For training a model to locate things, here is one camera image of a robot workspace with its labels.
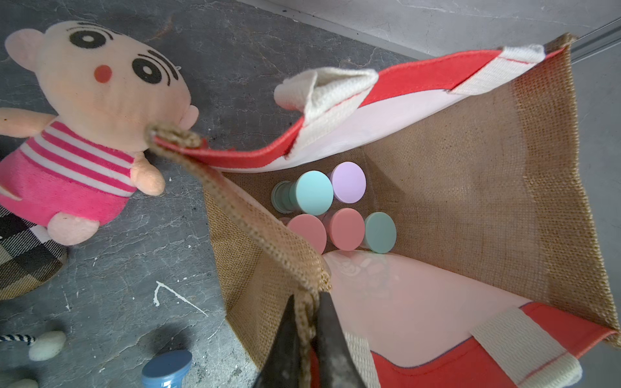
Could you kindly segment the blue hourglass left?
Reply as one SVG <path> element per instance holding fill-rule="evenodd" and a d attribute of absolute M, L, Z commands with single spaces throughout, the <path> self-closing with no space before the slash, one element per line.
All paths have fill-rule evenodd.
<path fill-rule="evenodd" d="M 188 350 L 166 352 L 142 368 L 142 385 L 145 388 L 181 388 L 191 366 L 192 354 Z"/>

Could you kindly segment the green small hourglass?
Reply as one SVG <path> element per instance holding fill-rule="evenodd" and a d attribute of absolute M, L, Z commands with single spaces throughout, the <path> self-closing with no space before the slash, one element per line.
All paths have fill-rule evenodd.
<path fill-rule="evenodd" d="M 388 214 L 375 212 L 365 219 L 362 247 L 378 254 L 385 254 L 393 249 L 396 238 L 396 225 Z"/>

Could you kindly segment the white fluffy plush toy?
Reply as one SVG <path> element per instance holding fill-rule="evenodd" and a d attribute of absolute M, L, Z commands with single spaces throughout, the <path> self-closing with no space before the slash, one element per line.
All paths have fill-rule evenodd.
<path fill-rule="evenodd" d="M 1 335 L 1 341 L 26 344 L 29 360 L 42 362 L 55 358 L 64 349 L 67 336 L 63 331 L 48 331 L 40 336 L 6 334 Z"/>

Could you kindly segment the large green hourglass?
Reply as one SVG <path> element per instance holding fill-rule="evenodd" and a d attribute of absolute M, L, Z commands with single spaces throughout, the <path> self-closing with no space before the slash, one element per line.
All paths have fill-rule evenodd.
<path fill-rule="evenodd" d="M 320 216 L 334 200 L 331 180 L 321 171 L 308 171 L 296 181 L 281 181 L 271 192 L 271 202 L 279 213 L 302 212 Z"/>

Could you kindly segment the red canvas jute bag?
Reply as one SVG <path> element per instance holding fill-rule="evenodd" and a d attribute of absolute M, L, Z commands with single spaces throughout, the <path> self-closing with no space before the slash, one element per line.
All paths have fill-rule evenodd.
<path fill-rule="evenodd" d="M 226 318 L 259 373 L 294 295 L 299 387 L 320 387 L 321 292 L 365 387 L 568 387 L 593 346 L 619 347 L 578 171 L 573 41 L 302 72 L 274 92 L 300 120 L 260 150 L 146 129 L 203 185 Z M 349 161 L 366 177 L 355 209 L 396 224 L 388 253 L 320 255 L 272 205 L 281 181 Z"/>

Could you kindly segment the plaid brown pouch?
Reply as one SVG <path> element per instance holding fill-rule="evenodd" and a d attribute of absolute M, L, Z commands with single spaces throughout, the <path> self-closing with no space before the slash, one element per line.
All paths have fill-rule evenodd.
<path fill-rule="evenodd" d="M 10 300 L 42 286 L 63 269 L 67 248 L 47 229 L 1 208 L 1 299 Z"/>

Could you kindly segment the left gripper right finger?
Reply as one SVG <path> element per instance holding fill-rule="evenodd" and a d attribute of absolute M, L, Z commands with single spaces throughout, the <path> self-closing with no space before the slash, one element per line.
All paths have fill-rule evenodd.
<path fill-rule="evenodd" d="M 349 352 L 332 297 L 328 292 L 320 293 L 315 327 L 320 387 L 365 387 Z"/>

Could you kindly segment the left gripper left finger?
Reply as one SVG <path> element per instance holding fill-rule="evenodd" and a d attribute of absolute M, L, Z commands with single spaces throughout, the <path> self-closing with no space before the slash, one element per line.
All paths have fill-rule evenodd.
<path fill-rule="evenodd" d="M 300 339 L 295 320 L 294 295 L 291 295 L 268 358 L 252 387 L 298 388 L 300 371 Z"/>

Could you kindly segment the purple hourglass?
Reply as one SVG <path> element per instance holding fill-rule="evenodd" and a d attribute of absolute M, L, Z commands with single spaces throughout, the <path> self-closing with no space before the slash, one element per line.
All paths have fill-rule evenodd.
<path fill-rule="evenodd" d="M 356 163 L 338 164 L 332 170 L 330 180 L 334 197 L 341 203 L 354 204 L 361 200 L 365 194 L 365 173 Z"/>

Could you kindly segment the pink hourglass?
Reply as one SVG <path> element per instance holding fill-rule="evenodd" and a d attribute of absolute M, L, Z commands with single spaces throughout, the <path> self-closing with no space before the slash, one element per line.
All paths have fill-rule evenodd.
<path fill-rule="evenodd" d="M 280 218 L 280 221 L 295 234 L 304 238 L 320 255 L 323 255 L 328 236 L 322 221 L 316 216 L 300 214 L 293 218 Z"/>
<path fill-rule="evenodd" d="M 322 218 L 330 242 L 339 250 L 354 251 L 365 237 L 365 222 L 357 210 L 330 210 Z"/>

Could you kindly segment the pink striped plush doll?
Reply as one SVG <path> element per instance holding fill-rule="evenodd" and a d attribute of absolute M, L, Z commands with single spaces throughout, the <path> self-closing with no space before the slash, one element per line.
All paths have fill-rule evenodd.
<path fill-rule="evenodd" d="M 1 162 L 3 208 L 74 246 L 114 220 L 135 192 L 163 193 L 163 175 L 145 157 L 145 129 L 188 130 L 199 116 L 178 66 L 83 21 L 21 29 L 5 48 L 35 74 L 53 112 L 2 109 L 2 135 L 22 142 Z"/>

